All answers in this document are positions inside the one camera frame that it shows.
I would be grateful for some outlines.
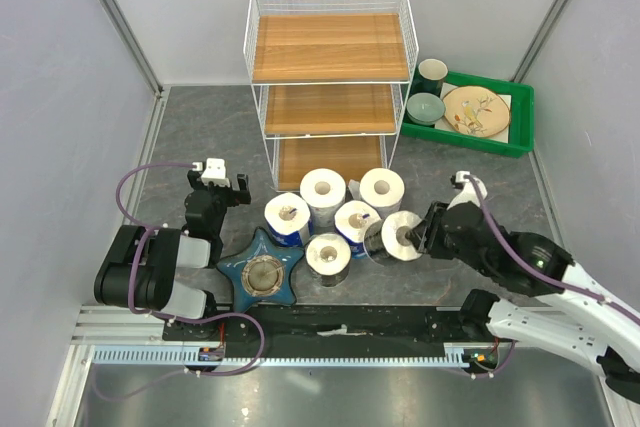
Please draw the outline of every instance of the gray marble surface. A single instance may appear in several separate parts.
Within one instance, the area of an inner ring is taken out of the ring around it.
[[[229,210],[222,231],[223,255],[244,249],[258,226],[266,227],[264,206],[276,194],[247,86],[176,87],[171,90],[153,152],[153,162],[224,158],[227,174],[249,174],[253,202]],[[400,137],[392,169],[405,181],[402,208],[424,215],[433,200],[449,201],[449,178],[469,170],[489,191],[494,216],[508,230],[551,236],[549,223],[528,156],[511,159],[473,150]],[[182,169],[151,169],[137,209],[139,219],[178,227],[184,223],[183,201],[190,192]],[[231,300],[231,287],[214,270],[181,269],[188,285],[210,290],[220,302]],[[352,261],[347,279],[337,287],[321,287],[305,261],[292,274],[301,303],[406,304],[459,306],[469,290],[482,288],[522,305],[519,298],[459,262],[421,259],[383,267],[369,260]]]

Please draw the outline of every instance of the metal frame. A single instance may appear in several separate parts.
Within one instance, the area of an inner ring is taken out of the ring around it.
[[[138,69],[140,69],[140,73],[144,77],[145,82],[149,85],[151,90],[159,95],[162,90],[162,83],[156,76],[149,60],[145,56],[142,47],[138,43],[136,36],[134,35],[127,19],[125,18],[118,2],[116,0],[99,0],[104,7],[107,15],[111,19],[113,26],[115,27],[118,35],[122,39],[122,43],[127,47],[127,50],[133,57]]]
[[[533,37],[531,44],[527,52],[524,54],[516,73],[513,76],[513,82],[522,82],[529,72],[529,69],[536,60],[536,57],[540,53],[540,50],[544,46],[545,42],[549,38],[553,27],[558,22],[558,19],[562,15],[569,0],[553,0],[551,7],[547,11],[545,18],[542,20],[542,24],[538,28],[536,35]]]

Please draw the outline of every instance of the plate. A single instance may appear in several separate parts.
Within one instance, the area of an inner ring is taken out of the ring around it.
[[[442,99],[444,116],[461,134],[491,137],[502,132],[511,122],[511,112],[498,94],[485,87],[458,87]]]

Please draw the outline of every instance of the cup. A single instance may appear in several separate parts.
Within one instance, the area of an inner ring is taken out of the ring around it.
[[[418,66],[420,74],[420,91],[440,97],[442,84],[449,73],[444,62],[437,59],[426,59]]]

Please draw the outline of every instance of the green bowl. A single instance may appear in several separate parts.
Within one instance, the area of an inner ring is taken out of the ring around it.
[[[444,115],[444,102],[433,94],[421,92],[409,97],[407,115],[419,125],[434,125]]]

